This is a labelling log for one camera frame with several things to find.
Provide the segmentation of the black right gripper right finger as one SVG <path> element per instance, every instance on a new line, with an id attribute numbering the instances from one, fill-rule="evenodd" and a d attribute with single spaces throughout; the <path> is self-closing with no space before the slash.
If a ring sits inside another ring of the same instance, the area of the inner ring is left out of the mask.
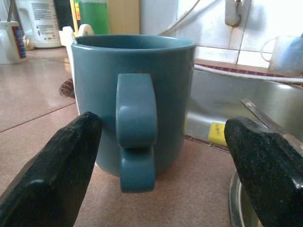
<path id="1" fill-rule="evenodd" d="M 240 181 L 265 227 L 303 225 L 303 157 L 280 133 L 238 116 L 225 140 Z"/>

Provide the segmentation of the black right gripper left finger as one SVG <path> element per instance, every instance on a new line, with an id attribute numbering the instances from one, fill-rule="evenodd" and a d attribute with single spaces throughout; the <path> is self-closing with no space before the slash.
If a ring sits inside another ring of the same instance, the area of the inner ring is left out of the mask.
<path id="1" fill-rule="evenodd" d="M 59 129 L 0 197 L 3 227 L 72 227 L 84 200 L 102 132 L 92 112 Z"/>

